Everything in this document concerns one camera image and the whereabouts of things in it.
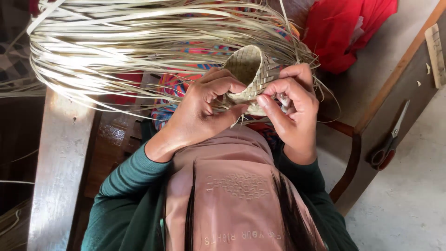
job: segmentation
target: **black hair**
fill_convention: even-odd
[[[185,251],[193,251],[194,248],[195,161],[192,172],[192,188],[184,226]],[[310,224],[310,229],[305,224],[290,184],[285,181],[281,173],[279,178],[273,174],[273,181],[282,213],[285,251],[326,251],[326,248],[316,240],[317,233],[314,224]]]

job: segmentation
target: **scissors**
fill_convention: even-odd
[[[396,153],[396,145],[398,133],[400,132],[401,123],[406,115],[407,108],[409,107],[410,100],[406,102],[403,112],[398,119],[398,122],[393,128],[392,132],[387,135],[384,143],[375,149],[369,156],[368,162],[372,164],[372,167],[378,171],[384,170],[390,161],[393,159]]]

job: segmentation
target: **woman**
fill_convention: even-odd
[[[248,106],[210,103],[246,86],[210,69],[169,122],[104,181],[83,250],[357,250],[325,192],[318,100],[308,64],[285,68],[257,98],[283,143],[234,126]],[[271,96],[285,93],[284,114]]]

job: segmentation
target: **pink shirt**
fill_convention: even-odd
[[[166,250],[184,250],[184,226],[195,161],[194,250],[284,250],[271,150],[257,132],[235,126],[173,158],[166,200]],[[307,224],[307,207],[291,188]],[[322,242],[319,233],[317,238]]]

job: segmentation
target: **gray floor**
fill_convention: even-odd
[[[349,214],[362,251],[446,251],[446,90],[439,91]],[[351,140],[318,126],[327,191],[347,165]]]

